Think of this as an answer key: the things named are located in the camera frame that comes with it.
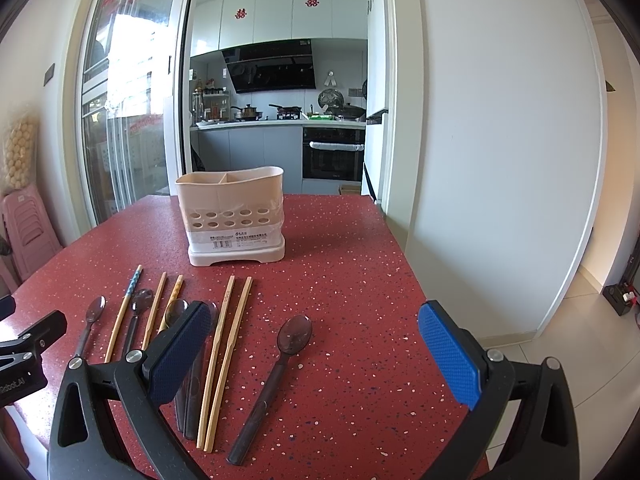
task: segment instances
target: wooden chopstick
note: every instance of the wooden chopstick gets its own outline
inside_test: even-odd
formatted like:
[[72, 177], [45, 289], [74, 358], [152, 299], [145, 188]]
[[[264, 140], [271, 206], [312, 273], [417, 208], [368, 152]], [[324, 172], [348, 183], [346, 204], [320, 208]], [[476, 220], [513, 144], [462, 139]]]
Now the wooden chopstick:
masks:
[[246, 300], [249, 297], [249, 290], [251, 289], [252, 278], [249, 276], [244, 282], [244, 289], [238, 302], [238, 308], [236, 309], [236, 316], [234, 317], [234, 323], [231, 326], [231, 332], [229, 333], [229, 339], [226, 342], [225, 357], [222, 359], [222, 366], [220, 367], [220, 376], [218, 377], [218, 386], [216, 386], [216, 393], [213, 396], [213, 404], [211, 407], [211, 416], [209, 417], [209, 426], [207, 427], [207, 437], [204, 443], [204, 451], [211, 453], [213, 450], [213, 441], [216, 437], [216, 428], [218, 426], [218, 416], [220, 415], [220, 405], [222, 404], [222, 395], [225, 391], [226, 375], [229, 372], [229, 365], [231, 364], [231, 355], [234, 352], [236, 346], [236, 339], [238, 338], [238, 331], [240, 329], [240, 322], [242, 321], [242, 313], [244, 312], [244, 306]]
[[109, 339], [109, 345], [107, 346], [107, 353], [104, 355], [104, 362], [108, 363], [111, 361], [111, 354], [113, 354], [113, 348], [116, 346], [116, 339], [118, 338], [118, 332], [120, 331], [120, 325], [122, 324], [122, 320], [124, 319], [124, 315], [127, 311], [127, 307], [129, 306], [129, 300], [133, 294], [133, 289], [136, 288], [136, 283], [140, 278], [140, 274], [142, 273], [142, 265], [139, 265], [136, 269], [136, 272], [133, 273], [133, 277], [129, 282], [129, 286], [127, 287], [127, 291], [124, 293], [124, 298], [122, 300], [122, 304], [120, 305], [120, 311], [118, 312], [118, 317], [116, 318], [116, 323], [113, 325], [113, 331], [111, 331], [111, 338]]
[[160, 298], [162, 296], [162, 291], [164, 290], [165, 283], [166, 283], [166, 272], [163, 272], [162, 276], [160, 277], [160, 283], [158, 283], [158, 289], [156, 290], [156, 296], [154, 297], [154, 302], [151, 305], [151, 312], [149, 313], [149, 318], [146, 320], [145, 338], [142, 340], [143, 350], [146, 350], [146, 347], [149, 346], [149, 341], [151, 341], [151, 333], [154, 330], [154, 323], [156, 322], [156, 313], [158, 312], [158, 306], [160, 305]]
[[162, 321], [160, 322], [160, 328], [158, 329], [158, 333], [161, 333], [162, 330], [166, 330], [167, 328], [169, 328], [166, 324], [166, 321], [164, 320], [164, 317], [166, 316], [166, 313], [169, 310], [169, 307], [171, 306], [171, 302], [173, 300], [178, 299], [178, 294], [180, 294], [180, 289], [182, 288], [183, 279], [184, 279], [184, 276], [181, 274], [180, 276], [178, 276], [178, 279], [175, 280], [174, 290], [171, 291], [171, 296], [169, 296], [169, 302], [166, 304], [166, 309], [164, 310], [164, 314], [162, 314]]
[[200, 409], [200, 425], [198, 426], [198, 440], [196, 446], [202, 449], [207, 434], [207, 422], [209, 420], [209, 402], [211, 400], [211, 388], [213, 387], [213, 379], [216, 372], [216, 361], [218, 360], [218, 349], [222, 340], [222, 331], [225, 326], [226, 311], [229, 307], [229, 299], [231, 291], [234, 288], [236, 277], [231, 275], [229, 282], [226, 284], [225, 299], [222, 300], [220, 307], [220, 315], [218, 316], [218, 325], [216, 333], [213, 336], [213, 346], [211, 347], [211, 356], [209, 357], [209, 368], [207, 369], [207, 379], [204, 383], [204, 394], [202, 396], [202, 408]]

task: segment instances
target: wall outlet box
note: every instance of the wall outlet box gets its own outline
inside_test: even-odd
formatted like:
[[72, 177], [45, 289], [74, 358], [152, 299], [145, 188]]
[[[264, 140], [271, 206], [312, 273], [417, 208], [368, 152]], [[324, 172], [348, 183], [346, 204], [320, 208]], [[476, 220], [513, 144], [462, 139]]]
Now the wall outlet box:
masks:
[[56, 68], [56, 64], [54, 63], [44, 73], [44, 83], [42, 84], [42, 86], [46, 85], [49, 81], [51, 81], [51, 78], [53, 78], [53, 71], [55, 70], [55, 68]]

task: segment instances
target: red speckled countertop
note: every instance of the red speckled countertop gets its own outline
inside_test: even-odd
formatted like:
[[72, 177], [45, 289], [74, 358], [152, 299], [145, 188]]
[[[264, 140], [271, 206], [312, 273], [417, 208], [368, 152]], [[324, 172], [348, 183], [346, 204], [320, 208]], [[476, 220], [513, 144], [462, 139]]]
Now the red speckled countertop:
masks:
[[[65, 366], [99, 295], [107, 306], [86, 357], [104, 359], [124, 290], [136, 266], [138, 288], [158, 286], [165, 270], [164, 312], [178, 274], [181, 297], [222, 302], [236, 275], [219, 359], [244, 278], [254, 277], [233, 355], [213, 454], [185, 448], [211, 478], [415, 479], [444, 448], [466, 414], [418, 333], [424, 302], [404, 255], [368, 197], [285, 197], [285, 258], [273, 264], [192, 267], [175, 198], [146, 197], [93, 229], [36, 272], [15, 293], [16, 313], [0, 324], [11, 339], [53, 309], [65, 313], [66, 336], [44, 354], [49, 385], [17, 404], [31, 431], [49, 441]], [[289, 361], [282, 388], [242, 468], [224, 459], [277, 359], [276, 334], [294, 314], [307, 314], [314, 334]], [[142, 341], [145, 320], [138, 329]], [[120, 355], [130, 311], [120, 329]], [[159, 325], [160, 316], [156, 319]], [[207, 355], [210, 340], [208, 339]], [[162, 412], [175, 427], [174, 409]], [[114, 414], [136, 466], [153, 474], [124, 412]], [[486, 471], [486, 461], [481, 464]]]

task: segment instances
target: dark plastic spoon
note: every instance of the dark plastic spoon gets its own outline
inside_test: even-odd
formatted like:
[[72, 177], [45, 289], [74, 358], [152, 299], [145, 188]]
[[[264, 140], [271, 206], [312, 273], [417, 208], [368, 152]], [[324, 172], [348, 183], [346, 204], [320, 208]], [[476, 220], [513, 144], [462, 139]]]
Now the dark plastic spoon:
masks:
[[154, 301], [154, 292], [149, 288], [143, 288], [137, 291], [132, 298], [131, 309], [133, 316], [129, 321], [129, 328], [127, 328], [127, 336], [124, 339], [124, 349], [122, 350], [122, 356], [126, 356], [133, 346], [133, 340], [136, 338], [136, 330], [138, 329], [138, 320], [140, 314], [146, 309], [151, 307]]
[[91, 302], [89, 308], [86, 310], [86, 314], [84, 315], [86, 326], [80, 334], [80, 341], [78, 341], [78, 346], [76, 347], [76, 353], [74, 354], [74, 357], [82, 357], [84, 346], [86, 345], [86, 342], [89, 339], [89, 334], [91, 333], [91, 327], [96, 321], [98, 321], [98, 319], [100, 319], [102, 311], [104, 310], [104, 305], [106, 303], [107, 300], [104, 299], [104, 296], [98, 296]]
[[[216, 331], [218, 325], [218, 308], [215, 304], [207, 304], [211, 313], [211, 333]], [[200, 410], [202, 409], [202, 365], [204, 363], [204, 349], [202, 345], [200, 351], [191, 365], [186, 381], [183, 383], [185, 389], [185, 409], [184, 409], [184, 437], [187, 440], [196, 440], [198, 437], [198, 427], [200, 425]]]
[[287, 370], [287, 362], [292, 355], [300, 352], [311, 339], [312, 325], [307, 316], [294, 316], [289, 319], [278, 332], [278, 350], [280, 358], [273, 366], [271, 374], [256, 400], [255, 406], [244, 423], [242, 430], [234, 442], [226, 461], [233, 465], [241, 465], [246, 452], [249, 451], [260, 424], [278, 391], [280, 381]]
[[[185, 310], [188, 309], [188, 307], [189, 303], [184, 300], [173, 300], [169, 303], [164, 311], [164, 322], [166, 323], [167, 328], [171, 328], [171, 326], [178, 321], [178, 318]], [[189, 375], [184, 378], [182, 386], [180, 386], [174, 397], [175, 422], [180, 433], [184, 432], [184, 418], [186, 416], [187, 409], [187, 391], [185, 383], [188, 380], [188, 377]]]

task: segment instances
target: utensil holder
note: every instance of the utensil holder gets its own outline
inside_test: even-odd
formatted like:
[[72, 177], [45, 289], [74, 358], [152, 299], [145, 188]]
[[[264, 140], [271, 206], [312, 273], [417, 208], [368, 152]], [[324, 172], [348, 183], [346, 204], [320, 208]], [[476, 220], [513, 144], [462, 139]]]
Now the utensil holder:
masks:
[[176, 186], [191, 265], [281, 260], [283, 173], [282, 168], [265, 166], [180, 177]]

